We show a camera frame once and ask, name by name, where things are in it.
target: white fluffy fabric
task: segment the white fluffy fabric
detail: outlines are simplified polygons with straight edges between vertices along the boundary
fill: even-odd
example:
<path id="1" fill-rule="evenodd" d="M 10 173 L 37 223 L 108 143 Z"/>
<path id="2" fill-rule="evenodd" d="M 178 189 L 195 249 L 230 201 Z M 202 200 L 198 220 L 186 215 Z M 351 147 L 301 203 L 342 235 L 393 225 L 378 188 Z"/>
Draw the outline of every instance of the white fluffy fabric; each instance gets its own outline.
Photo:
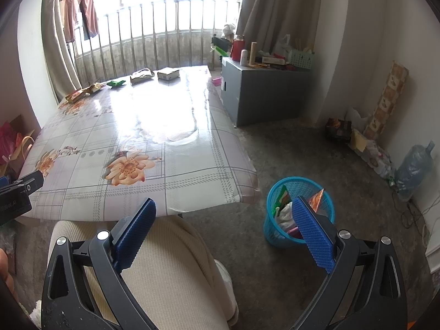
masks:
<path id="1" fill-rule="evenodd" d="M 35 304 L 35 309 L 29 315 L 32 322 L 41 329 L 41 300 L 38 300 Z"/>

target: wooden cylinder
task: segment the wooden cylinder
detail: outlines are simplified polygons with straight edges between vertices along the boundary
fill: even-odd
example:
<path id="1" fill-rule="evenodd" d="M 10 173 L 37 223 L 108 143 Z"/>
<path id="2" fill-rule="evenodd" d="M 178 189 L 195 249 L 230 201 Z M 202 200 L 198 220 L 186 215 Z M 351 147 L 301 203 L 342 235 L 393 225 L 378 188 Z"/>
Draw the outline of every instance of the wooden cylinder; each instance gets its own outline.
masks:
<path id="1" fill-rule="evenodd" d="M 250 47 L 249 65 L 255 64 L 255 56 L 257 54 L 257 42 L 252 42 Z"/>

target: gray curtain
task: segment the gray curtain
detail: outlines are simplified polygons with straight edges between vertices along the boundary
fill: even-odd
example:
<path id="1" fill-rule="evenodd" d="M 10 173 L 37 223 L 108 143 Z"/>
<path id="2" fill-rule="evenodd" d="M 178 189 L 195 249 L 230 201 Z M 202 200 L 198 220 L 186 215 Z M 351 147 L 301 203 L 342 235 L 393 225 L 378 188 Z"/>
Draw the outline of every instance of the gray curtain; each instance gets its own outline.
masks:
<path id="1" fill-rule="evenodd" d="M 244 35 L 246 48 L 257 42 L 258 50 L 272 52 L 276 42 L 290 34 L 290 45 L 314 43 L 321 0 L 243 0 L 237 34 Z"/>
<path id="2" fill-rule="evenodd" d="M 41 35 L 46 64 L 59 101 L 81 84 L 73 68 L 65 43 L 59 0 L 43 0 L 41 5 Z"/>

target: blue gripper pad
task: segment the blue gripper pad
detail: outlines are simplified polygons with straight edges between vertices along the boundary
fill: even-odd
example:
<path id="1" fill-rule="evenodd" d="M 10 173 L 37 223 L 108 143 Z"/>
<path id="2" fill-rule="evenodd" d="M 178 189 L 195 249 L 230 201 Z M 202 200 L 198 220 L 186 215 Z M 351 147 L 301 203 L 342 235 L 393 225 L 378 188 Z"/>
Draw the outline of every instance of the blue gripper pad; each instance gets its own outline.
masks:
<path id="1" fill-rule="evenodd" d="M 293 199 L 292 217 L 315 259 L 316 265 L 325 268 L 330 274 L 335 266 L 333 243 L 318 224 L 312 212 L 313 210 L 309 209 L 299 197 Z"/>
<path id="2" fill-rule="evenodd" d="M 125 229 L 113 247 L 113 266 L 118 273 L 131 267 L 155 219 L 156 204 L 149 198 L 131 221 L 124 225 Z"/>

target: hand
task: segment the hand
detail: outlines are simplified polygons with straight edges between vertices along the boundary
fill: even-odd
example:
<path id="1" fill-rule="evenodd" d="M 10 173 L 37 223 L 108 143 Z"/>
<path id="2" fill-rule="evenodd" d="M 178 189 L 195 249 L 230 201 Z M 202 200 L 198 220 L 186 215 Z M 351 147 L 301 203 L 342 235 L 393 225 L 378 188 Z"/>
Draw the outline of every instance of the hand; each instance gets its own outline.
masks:
<path id="1" fill-rule="evenodd" d="M 7 271 L 7 255 L 3 249 L 0 248 L 0 278 L 6 283 L 14 299 L 18 302 L 18 296 L 14 290 L 14 279 Z"/>

